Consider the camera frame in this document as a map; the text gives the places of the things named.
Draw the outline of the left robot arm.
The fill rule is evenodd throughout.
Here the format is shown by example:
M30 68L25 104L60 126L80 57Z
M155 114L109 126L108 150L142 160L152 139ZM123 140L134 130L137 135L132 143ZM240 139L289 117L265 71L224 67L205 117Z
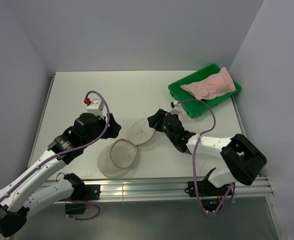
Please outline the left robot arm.
M121 126L111 113L106 117L83 113L75 119L31 167L0 190L0 234L14 235L33 214L57 201L80 199L84 194L84 182L74 173L66 174L43 190L39 187L83 154L86 147L99 139L114 139L120 130Z

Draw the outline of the pink bra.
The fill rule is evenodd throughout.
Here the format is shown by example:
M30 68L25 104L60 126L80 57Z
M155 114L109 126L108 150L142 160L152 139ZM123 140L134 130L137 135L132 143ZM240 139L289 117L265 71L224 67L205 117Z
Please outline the pink bra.
M204 80L184 84L180 88L197 100L212 100L236 90L226 67L223 67L218 73L212 74Z

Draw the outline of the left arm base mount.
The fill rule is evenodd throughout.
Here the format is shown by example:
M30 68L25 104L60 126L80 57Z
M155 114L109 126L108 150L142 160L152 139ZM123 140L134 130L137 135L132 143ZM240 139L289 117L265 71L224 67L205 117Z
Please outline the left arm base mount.
M70 216L82 215L89 206L97 210L96 215L101 211L100 207L96 204L89 204L89 201L96 201L100 197L100 185L85 184L76 187L70 197L66 198L65 213Z

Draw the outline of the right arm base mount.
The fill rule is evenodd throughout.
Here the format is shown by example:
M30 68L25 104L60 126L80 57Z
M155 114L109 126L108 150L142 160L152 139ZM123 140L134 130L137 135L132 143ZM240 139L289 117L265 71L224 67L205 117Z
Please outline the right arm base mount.
M198 190L199 197L201 198L201 203L204 209L209 212L213 212L218 207L226 188L225 187L216 188L211 183L200 180L200 181L197 181L197 190ZM216 199L213 199L213 198L203 199L204 197L214 197L214 196L216 196Z

